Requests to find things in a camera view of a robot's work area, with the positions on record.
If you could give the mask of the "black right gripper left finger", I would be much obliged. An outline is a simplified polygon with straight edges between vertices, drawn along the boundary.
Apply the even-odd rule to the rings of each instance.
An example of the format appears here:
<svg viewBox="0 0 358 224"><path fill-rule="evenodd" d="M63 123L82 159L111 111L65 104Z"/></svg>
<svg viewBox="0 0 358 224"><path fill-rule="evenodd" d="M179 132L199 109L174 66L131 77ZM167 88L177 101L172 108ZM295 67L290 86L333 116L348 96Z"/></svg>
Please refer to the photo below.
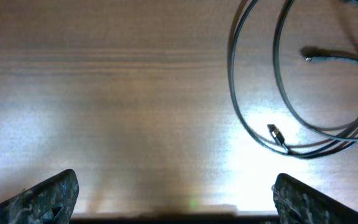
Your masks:
<svg viewBox="0 0 358 224"><path fill-rule="evenodd" d="M75 171L64 170L0 203L0 223L68 224L78 195Z"/></svg>

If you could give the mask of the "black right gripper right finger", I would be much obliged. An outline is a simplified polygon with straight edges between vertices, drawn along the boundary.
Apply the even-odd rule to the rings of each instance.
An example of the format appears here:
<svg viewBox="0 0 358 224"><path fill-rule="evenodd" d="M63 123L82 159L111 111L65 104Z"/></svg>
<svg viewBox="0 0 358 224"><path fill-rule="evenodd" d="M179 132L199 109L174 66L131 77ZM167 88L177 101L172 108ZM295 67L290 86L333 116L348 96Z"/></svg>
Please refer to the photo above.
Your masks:
<svg viewBox="0 0 358 224"><path fill-rule="evenodd" d="M272 191L281 223L358 223L357 211L288 174L278 174Z"/></svg>

